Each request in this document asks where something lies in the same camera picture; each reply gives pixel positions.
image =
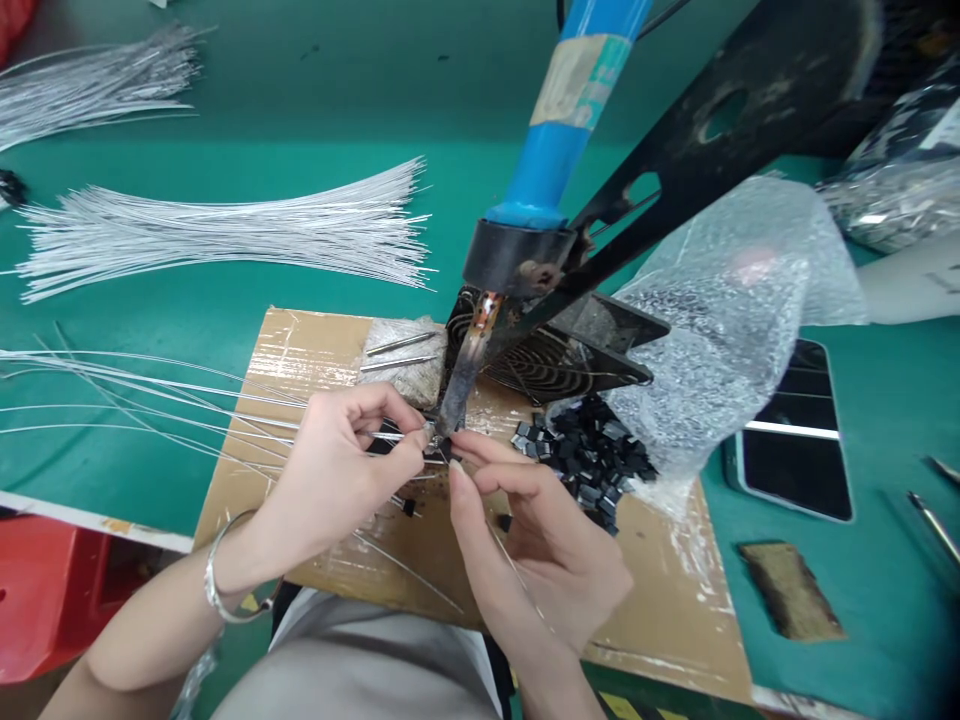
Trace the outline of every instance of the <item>woman's right hand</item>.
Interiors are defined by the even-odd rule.
[[[488,629],[518,674],[556,653],[578,661],[633,587],[620,547],[583,514],[549,467],[470,431],[454,435],[453,449],[478,468],[471,478],[451,463],[450,514]],[[530,597],[487,525],[482,496],[497,490],[510,500],[506,548]]]

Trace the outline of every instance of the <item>cardboard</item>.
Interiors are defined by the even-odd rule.
[[[320,390],[349,387],[357,380],[372,318],[271,308],[250,361],[244,393],[270,396],[273,388],[306,400]],[[296,407],[242,399],[237,411],[298,423]],[[469,405],[468,427],[509,442],[520,420],[530,420],[525,398],[481,379]],[[249,431],[234,420],[231,430]],[[292,437],[292,431],[277,430]],[[286,448],[272,440],[231,435],[223,447],[204,503],[195,547],[210,543],[235,514],[259,507]],[[231,460],[261,463],[259,472]],[[449,520],[443,466],[428,465],[430,480],[401,489],[417,501],[421,517],[409,518],[385,505],[360,533],[288,575],[301,585],[385,605],[463,627],[480,629],[482,619],[470,592]],[[503,497],[488,501],[492,516],[506,509]],[[617,538],[636,581],[614,617],[594,637],[585,658],[699,692],[750,703],[751,681],[740,627],[730,601],[699,483],[682,526],[633,497],[621,500]],[[434,586],[414,578],[389,553]]]

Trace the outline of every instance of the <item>red plastic container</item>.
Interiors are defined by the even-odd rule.
[[[14,43],[27,28],[38,0],[0,0],[0,68],[13,50]]]
[[[134,543],[43,517],[0,521],[0,685],[42,675],[90,647],[147,579],[135,553],[120,546]]]

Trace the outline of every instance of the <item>bangle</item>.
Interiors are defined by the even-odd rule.
[[[228,522],[214,539],[213,544],[210,546],[210,554],[207,555],[207,567],[203,573],[203,587],[207,595],[207,602],[210,603],[210,607],[217,611],[217,613],[222,617],[226,622],[234,625],[242,625],[248,623],[255,618],[260,617],[263,613],[273,609],[273,603],[277,599],[277,594],[280,592],[280,585],[283,582],[283,577],[277,580],[277,586],[273,589],[273,593],[266,600],[260,603],[260,607],[250,615],[234,615],[232,612],[227,610],[223,604],[223,599],[220,597],[220,591],[217,589],[217,582],[213,577],[213,561],[217,556],[217,548],[220,547],[220,541],[223,540],[224,535],[229,532],[230,528],[233,527],[233,524],[237,522],[240,518],[245,515],[251,515],[256,510],[244,510],[242,513],[234,517],[230,522]]]

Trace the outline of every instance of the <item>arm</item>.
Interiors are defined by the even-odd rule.
[[[451,463],[451,520],[484,622],[517,674],[524,717],[602,720],[580,656],[633,587],[619,546],[550,468],[476,433],[458,433],[454,449],[479,470],[471,478]],[[526,591],[487,525],[482,496],[497,490],[510,500],[506,549]]]
[[[367,457],[372,440],[364,432],[379,430],[385,416],[407,437],[389,455]],[[214,579],[224,605],[235,610],[251,589],[329,549],[387,502],[423,468],[422,426],[420,413],[386,383],[311,398],[276,487],[217,550]],[[204,593],[206,561],[206,550],[196,552],[137,592],[70,671],[42,720],[166,718],[184,674],[223,627]]]

